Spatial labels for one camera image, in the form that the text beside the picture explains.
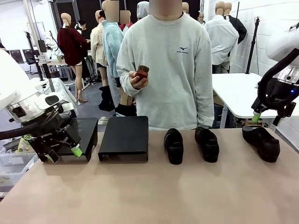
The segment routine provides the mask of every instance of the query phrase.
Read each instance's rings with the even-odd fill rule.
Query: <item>black box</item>
[[[111,117],[98,155],[100,161],[110,155],[144,155],[148,161],[148,149],[148,117]]]

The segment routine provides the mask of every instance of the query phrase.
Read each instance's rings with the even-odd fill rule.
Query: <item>shoe brush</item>
[[[145,65],[139,65],[136,76],[139,76],[139,79],[148,78],[149,71],[150,69]]]

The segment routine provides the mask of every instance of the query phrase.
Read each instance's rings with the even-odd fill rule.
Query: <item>white jacket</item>
[[[237,54],[239,34],[233,25],[222,15],[216,15],[204,25],[209,33],[212,44],[212,64],[218,65],[230,61],[232,63]]]
[[[100,63],[101,65],[105,66],[106,57],[104,54],[103,48],[103,25],[99,23],[97,27],[93,28],[90,38],[91,38],[91,50],[92,50],[92,57],[96,63]]]

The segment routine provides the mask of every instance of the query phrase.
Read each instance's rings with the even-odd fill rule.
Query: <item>mannequin head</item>
[[[119,1],[106,0],[102,3],[107,22],[119,22]]]
[[[218,3],[216,3],[215,6],[216,15],[223,15],[224,7],[225,7],[225,3],[223,1],[219,1]]]
[[[183,2],[182,6],[183,6],[183,12],[189,14],[189,4],[187,2]]]
[[[182,0],[149,0],[149,13],[155,15],[155,17],[181,15]]]
[[[137,4],[137,19],[140,20],[150,13],[150,3],[141,1]]]
[[[225,3],[223,15],[229,15],[231,10],[232,10],[232,3],[230,2]]]
[[[121,16],[120,23],[121,24],[126,24],[127,26],[129,26],[130,23],[131,23],[131,13],[130,13],[130,11],[121,10],[120,11],[120,16]]]
[[[71,25],[71,16],[67,13],[62,13],[61,14],[61,19],[62,19],[62,22],[68,26]]]
[[[95,20],[97,21],[98,24],[100,24],[105,18],[100,16],[100,12],[102,10],[98,10],[95,12]]]
[[[198,17],[198,21],[199,22],[203,22],[204,21],[204,18],[205,18],[205,15],[203,13],[200,13],[199,14],[199,17]]]

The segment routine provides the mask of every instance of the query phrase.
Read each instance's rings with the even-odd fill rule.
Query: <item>cuff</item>
[[[135,89],[132,84],[130,83],[130,78],[127,79],[127,90],[130,93],[130,96],[134,96],[139,93],[140,90]]]

